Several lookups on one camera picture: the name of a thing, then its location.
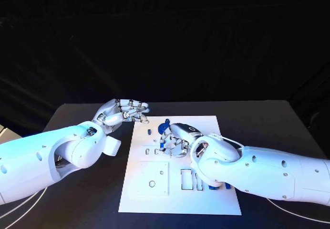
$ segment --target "robotic hand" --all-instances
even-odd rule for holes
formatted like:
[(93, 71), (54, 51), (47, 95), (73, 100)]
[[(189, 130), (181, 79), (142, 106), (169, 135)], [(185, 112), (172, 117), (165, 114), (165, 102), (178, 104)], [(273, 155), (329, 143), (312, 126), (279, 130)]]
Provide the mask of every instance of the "robotic hand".
[[(224, 139), (238, 144), (237, 149)], [(161, 139), (165, 154), (191, 153), (192, 168), (214, 187), (230, 183), (243, 192), (286, 201), (330, 206), (330, 160), (244, 146), (221, 135), (204, 136), (182, 123), (172, 124)]]
[[(25, 137), (0, 145), (0, 205), (22, 199), (89, 168), (104, 152), (116, 156), (120, 140), (107, 136), (123, 122), (149, 123), (149, 104), (109, 101), (93, 121)], [(55, 155), (63, 160), (55, 163)]]

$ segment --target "black table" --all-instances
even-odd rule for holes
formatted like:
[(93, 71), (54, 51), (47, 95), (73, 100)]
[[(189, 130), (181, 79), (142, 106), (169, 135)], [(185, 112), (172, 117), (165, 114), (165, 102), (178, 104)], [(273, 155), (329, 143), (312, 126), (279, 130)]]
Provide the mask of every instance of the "black table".
[[(63, 105), (45, 131), (91, 120), (100, 106), (101, 104)], [(244, 145), (326, 158), (286, 101), (150, 103), (149, 116), (171, 115), (217, 115), (223, 135)], [(266, 198), (238, 190), (243, 216), (119, 213), (133, 128), (133, 123), (123, 123), (122, 128), (112, 134), (122, 140), (117, 156), (110, 157), (103, 154), (91, 168), (74, 172), (52, 185), (38, 205), (12, 228), (330, 227), (329, 224), (293, 216), (282, 211)], [(22, 200), (0, 206), (0, 213), (8, 212), (21, 202)], [(0, 219), (2, 227), (18, 219), (34, 202), (31, 201), (15, 213)], [(284, 201), (276, 201), (276, 203), (308, 217), (330, 221), (330, 207), (313, 203)]]

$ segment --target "blue object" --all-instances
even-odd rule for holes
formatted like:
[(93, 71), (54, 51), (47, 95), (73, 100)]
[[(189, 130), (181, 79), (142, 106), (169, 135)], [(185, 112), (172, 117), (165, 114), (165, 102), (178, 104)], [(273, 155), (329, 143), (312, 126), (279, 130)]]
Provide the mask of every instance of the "blue object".
[(220, 189), (220, 187), (214, 187), (210, 185), (210, 190), (218, 190), (218, 189)]
[(161, 133), (161, 135), (163, 134), (163, 132), (166, 131), (166, 129), (168, 129), (169, 126), (171, 126), (171, 120), (166, 119), (165, 120), (165, 123), (162, 123), (161, 126), (159, 126), (159, 133)]
[(231, 185), (228, 183), (225, 183), (225, 188), (231, 189)]

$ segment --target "circular hole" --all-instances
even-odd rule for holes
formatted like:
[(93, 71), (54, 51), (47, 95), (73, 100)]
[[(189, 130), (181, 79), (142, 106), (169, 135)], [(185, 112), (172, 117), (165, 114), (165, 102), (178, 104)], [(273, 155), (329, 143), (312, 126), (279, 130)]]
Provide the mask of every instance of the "circular hole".
[(44, 157), (42, 157), (42, 155), (40, 154), (40, 152), (37, 153), (37, 158), (38, 158), (40, 161), (44, 160)]
[(2, 165), (2, 167), (0, 167), (0, 170), (2, 170), (2, 173), (8, 173), (8, 168), (5, 167), (5, 165)]
[(287, 162), (286, 161), (283, 161), (283, 167), (287, 167)]
[(155, 187), (156, 183), (155, 181), (150, 181), (150, 187)]

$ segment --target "table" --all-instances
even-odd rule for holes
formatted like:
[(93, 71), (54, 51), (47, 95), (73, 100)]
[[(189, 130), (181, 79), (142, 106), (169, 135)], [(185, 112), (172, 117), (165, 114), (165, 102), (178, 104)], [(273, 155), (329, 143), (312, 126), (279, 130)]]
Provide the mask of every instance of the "table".
[[(101, 104), (64, 104), (45, 131), (91, 120), (100, 106)], [(326, 158), (287, 101), (150, 103), (149, 115), (217, 115), (223, 135), (244, 145)], [(329, 228), (329, 224), (293, 216), (266, 198), (238, 190), (243, 216), (119, 213), (133, 128), (133, 123), (123, 123), (112, 134), (122, 140), (117, 156), (103, 154), (93, 167), (74, 172), (54, 184), (12, 229)], [(6, 213), (21, 202), (22, 200), (0, 206), (0, 213)], [(19, 218), (34, 202), (2, 219), (0, 227), (6, 227)], [(308, 217), (330, 221), (330, 207), (300, 202), (276, 203)]]

